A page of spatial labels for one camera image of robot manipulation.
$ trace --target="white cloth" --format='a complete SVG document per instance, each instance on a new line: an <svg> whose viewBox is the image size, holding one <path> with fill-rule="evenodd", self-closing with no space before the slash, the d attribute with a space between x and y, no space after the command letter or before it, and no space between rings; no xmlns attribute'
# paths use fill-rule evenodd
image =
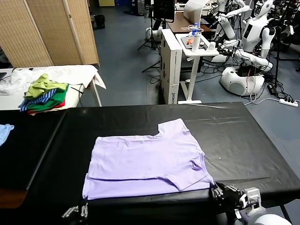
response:
<svg viewBox="0 0 300 225"><path fill-rule="evenodd" d="M15 69L11 77L0 82L0 95L13 95L20 91L26 92L29 86L42 74L48 74L49 80L71 85L83 84L85 88L94 79L96 85L106 89L98 70L91 65L37 67Z"/></svg>

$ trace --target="folded shirt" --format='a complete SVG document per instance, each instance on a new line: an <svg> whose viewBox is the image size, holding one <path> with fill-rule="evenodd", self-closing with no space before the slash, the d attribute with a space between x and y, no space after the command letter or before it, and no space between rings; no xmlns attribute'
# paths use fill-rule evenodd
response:
<svg viewBox="0 0 300 225"><path fill-rule="evenodd" d="M65 104L66 104L66 101L64 100L62 103L56 105L56 106L53 107L52 109L45 110L45 111L39 111L39 112L36 112L36 111L33 111L33 110L29 110L29 111L27 111L27 113L30 114L30 115L35 115L35 114L37 114L37 113L46 113L46 112L50 112L50 111L55 110L55 109L62 108L62 107L65 106Z"/></svg>
<svg viewBox="0 0 300 225"><path fill-rule="evenodd" d="M98 137L82 196L157 195L209 188L204 152L182 119L158 125L155 136Z"/></svg>
<svg viewBox="0 0 300 225"><path fill-rule="evenodd" d="M57 89L52 89L48 91L47 93L33 99L24 99L24 101L20 104L19 108L21 112L27 111L27 107L29 105L34 105L34 104L45 104L49 99L51 99L54 94L56 93Z"/></svg>
<svg viewBox="0 0 300 225"><path fill-rule="evenodd" d="M57 89L56 93L45 104L33 104L27 107L28 110L39 112L54 108L56 105L62 103L66 98L68 85L65 90Z"/></svg>

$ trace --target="lavender t-shirt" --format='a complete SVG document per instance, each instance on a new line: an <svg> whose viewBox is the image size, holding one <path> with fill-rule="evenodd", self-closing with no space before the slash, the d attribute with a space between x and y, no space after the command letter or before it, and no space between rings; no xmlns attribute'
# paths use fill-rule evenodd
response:
<svg viewBox="0 0 300 225"><path fill-rule="evenodd" d="M204 152L182 119L155 136L98 137L82 195L91 199L157 195L209 188Z"/></svg>

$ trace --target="black tablecloth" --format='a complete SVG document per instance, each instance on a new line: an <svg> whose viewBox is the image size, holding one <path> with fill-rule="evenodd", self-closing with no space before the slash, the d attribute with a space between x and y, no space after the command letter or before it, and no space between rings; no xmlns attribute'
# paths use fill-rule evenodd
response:
<svg viewBox="0 0 300 225"><path fill-rule="evenodd" d="M300 180L242 103L69 109L27 195L27 203L77 205L98 136L155 135L158 124L182 118L205 152L214 180L259 188L262 200L296 198ZM90 206L195 203L209 191L90 201Z"/></svg>
<svg viewBox="0 0 300 225"><path fill-rule="evenodd" d="M0 111L0 124L15 126L0 146L0 188L29 188L64 114L30 116L18 110Z"/></svg>

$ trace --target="white box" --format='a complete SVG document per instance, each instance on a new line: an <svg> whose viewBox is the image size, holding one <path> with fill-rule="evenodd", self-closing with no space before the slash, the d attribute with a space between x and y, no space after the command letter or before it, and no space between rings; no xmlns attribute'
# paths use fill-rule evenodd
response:
<svg viewBox="0 0 300 225"><path fill-rule="evenodd" d="M167 80L161 81L161 89L166 104L177 104L179 84L169 84Z"/></svg>
<svg viewBox="0 0 300 225"><path fill-rule="evenodd" d="M182 47L170 29L162 33L161 89L166 104L177 104Z"/></svg>

